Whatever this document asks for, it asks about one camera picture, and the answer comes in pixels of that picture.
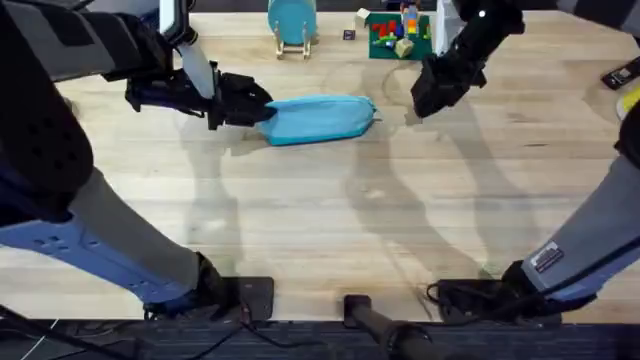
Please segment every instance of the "black pipe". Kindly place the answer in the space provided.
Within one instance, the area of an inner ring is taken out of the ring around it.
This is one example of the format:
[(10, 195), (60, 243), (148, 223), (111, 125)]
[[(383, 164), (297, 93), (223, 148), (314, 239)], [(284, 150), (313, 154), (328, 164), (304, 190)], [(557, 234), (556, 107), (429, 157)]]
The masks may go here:
[(393, 321), (371, 309), (366, 295), (344, 298), (344, 324), (367, 332), (392, 360), (478, 360), (462, 352), (454, 352), (432, 342), (419, 325)]

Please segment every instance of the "wooden tabletop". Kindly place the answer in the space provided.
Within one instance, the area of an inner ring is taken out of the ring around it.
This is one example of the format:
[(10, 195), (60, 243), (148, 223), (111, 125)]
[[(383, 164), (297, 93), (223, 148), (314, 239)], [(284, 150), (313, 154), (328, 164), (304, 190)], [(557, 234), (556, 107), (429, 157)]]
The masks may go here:
[[(604, 72), (637, 56), (630, 36), (557, 12), (491, 58), (489, 84), (420, 121), (409, 94), (419, 63), (369, 60), (351, 13), (318, 14), (311, 60), (275, 58), (266, 14), (198, 14), (205, 52), (276, 99), (369, 96), (362, 138), (273, 148), (253, 129), (207, 131), (158, 108), (136, 114), (124, 83), (59, 85), (77, 105), (96, 165), (124, 200), (225, 275), (276, 280), (275, 319), (334, 320), (366, 293), (395, 319), (437, 320), (423, 300), (442, 278), (500, 276), (547, 239), (616, 156), (617, 94)], [(137, 318), (138, 300), (56, 260), (0, 249), (0, 303), (33, 317)], [(640, 322), (640, 265), (573, 322)]]

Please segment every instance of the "sticker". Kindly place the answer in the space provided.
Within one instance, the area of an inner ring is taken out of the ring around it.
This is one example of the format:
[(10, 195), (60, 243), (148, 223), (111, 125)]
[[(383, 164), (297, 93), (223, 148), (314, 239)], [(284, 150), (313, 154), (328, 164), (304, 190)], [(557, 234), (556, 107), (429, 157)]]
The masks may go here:
[(555, 242), (548, 243), (536, 256), (532, 257), (531, 265), (539, 274), (547, 271), (553, 264), (564, 257), (564, 253)]

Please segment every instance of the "black clamp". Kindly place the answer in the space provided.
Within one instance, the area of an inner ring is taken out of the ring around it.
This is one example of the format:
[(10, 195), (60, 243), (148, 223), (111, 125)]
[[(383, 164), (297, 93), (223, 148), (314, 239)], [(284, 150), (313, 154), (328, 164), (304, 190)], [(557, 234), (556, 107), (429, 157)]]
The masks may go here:
[(209, 130), (223, 124), (252, 127), (276, 114), (276, 109), (266, 106), (273, 101), (271, 95), (254, 78), (221, 74), (217, 63), (210, 64), (215, 84), (213, 99), (203, 98), (182, 69), (162, 76), (129, 79), (125, 98), (136, 112), (141, 111), (142, 105), (152, 105), (200, 118), (206, 114)]

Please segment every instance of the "black remote control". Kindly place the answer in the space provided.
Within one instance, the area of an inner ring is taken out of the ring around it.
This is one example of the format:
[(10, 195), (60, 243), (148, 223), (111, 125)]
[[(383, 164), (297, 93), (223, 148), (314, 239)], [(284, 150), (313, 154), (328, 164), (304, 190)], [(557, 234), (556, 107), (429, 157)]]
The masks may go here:
[(617, 68), (602, 77), (602, 82), (612, 90), (618, 90), (621, 87), (632, 82), (640, 76), (640, 57), (635, 58), (627, 65)]

